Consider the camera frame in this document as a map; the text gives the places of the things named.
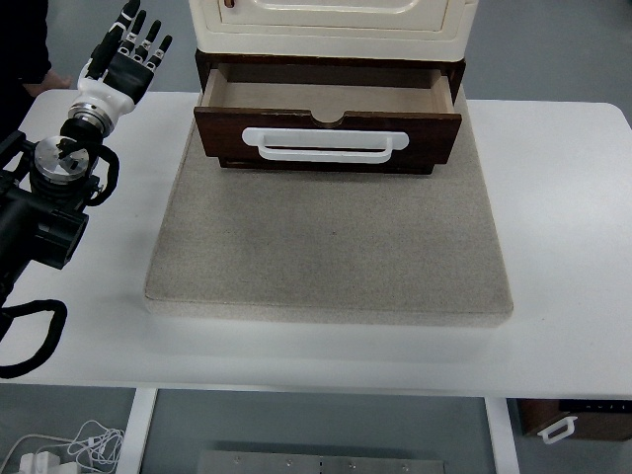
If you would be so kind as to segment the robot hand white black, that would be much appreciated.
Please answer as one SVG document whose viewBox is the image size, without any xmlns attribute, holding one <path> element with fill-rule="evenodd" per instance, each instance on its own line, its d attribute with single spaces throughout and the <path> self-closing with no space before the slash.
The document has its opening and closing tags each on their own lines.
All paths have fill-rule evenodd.
<svg viewBox="0 0 632 474">
<path fill-rule="evenodd" d="M 154 46 L 161 29 L 156 20 L 140 35 L 146 12 L 138 1 L 126 2 L 80 72 L 78 90 L 100 109 L 120 103 L 127 114 L 140 102 L 172 43 L 166 35 Z"/>
</svg>

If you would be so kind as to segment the person's hand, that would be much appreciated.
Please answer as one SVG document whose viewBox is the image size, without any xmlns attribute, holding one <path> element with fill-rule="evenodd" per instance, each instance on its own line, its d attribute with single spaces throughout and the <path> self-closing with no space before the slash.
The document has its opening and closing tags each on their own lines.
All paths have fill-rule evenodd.
<svg viewBox="0 0 632 474">
<path fill-rule="evenodd" d="M 31 97 L 35 98 L 49 90 L 69 89 L 71 85 L 71 76 L 61 76 L 54 69 L 49 69 L 39 83 L 25 83 L 23 87 Z"/>
</svg>

